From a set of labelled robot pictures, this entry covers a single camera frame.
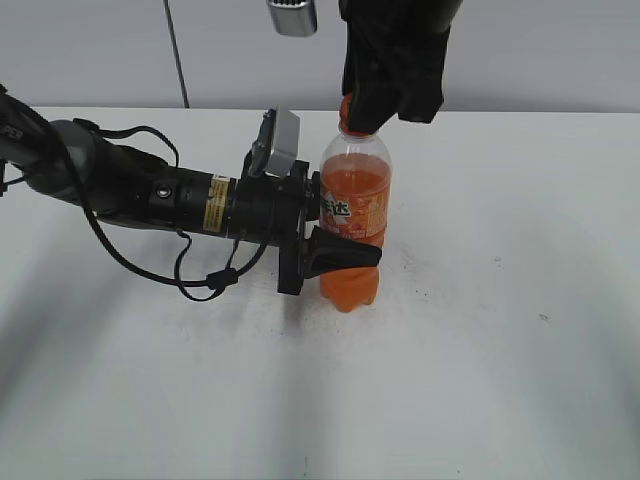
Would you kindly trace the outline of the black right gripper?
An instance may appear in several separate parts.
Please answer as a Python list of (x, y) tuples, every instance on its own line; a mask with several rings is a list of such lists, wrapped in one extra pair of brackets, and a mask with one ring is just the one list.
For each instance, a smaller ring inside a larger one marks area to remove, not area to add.
[[(373, 134), (396, 113), (403, 121), (433, 121), (444, 103), (450, 26), (461, 5), (462, 0), (339, 1), (340, 15), (348, 22), (342, 93), (351, 98), (346, 120), (349, 130)], [(401, 60), (400, 103), (399, 89), (384, 56), (357, 24), (422, 31), (397, 48)]]

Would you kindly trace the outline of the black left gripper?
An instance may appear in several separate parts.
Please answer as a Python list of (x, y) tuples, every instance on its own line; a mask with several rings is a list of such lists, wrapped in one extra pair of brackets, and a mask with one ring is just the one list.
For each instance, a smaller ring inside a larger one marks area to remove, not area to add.
[(269, 246), (278, 249), (277, 291), (287, 295), (298, 295), (304, 279), (378, 266), (382, 249), (376, 245), (342, 238), (318, 226), (304, 239), (306, 222), (316, 213), (312, 201), (320, 199), (321, 191), (320, 172), (310, 177), (309, 163), (296, 160), (284, 178), (251, 177), (249, 166), (245, 161), (236, 182), (227, 237), (235, 243), (255, 243), (258, 249), (237, 269), (239, 276), (256, 266)]

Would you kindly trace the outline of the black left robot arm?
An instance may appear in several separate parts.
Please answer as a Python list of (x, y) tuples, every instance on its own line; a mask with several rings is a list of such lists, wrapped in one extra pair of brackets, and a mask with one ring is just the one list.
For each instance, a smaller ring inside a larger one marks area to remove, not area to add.
[(298, 157), (300, 120), (264, 113), (239, 177), (183, 168), (126, 144), (134, 128), (107, 130), (80, 118), (47, 121), (16, 98), (1, 97), (1, 162), (32, 190), (79, 206), (113, 258), (104, 224), (250, 242), (279, 252), (280, 293), (305, 280), (374, 267), (379, 247), (319, 228), (320, 176)]

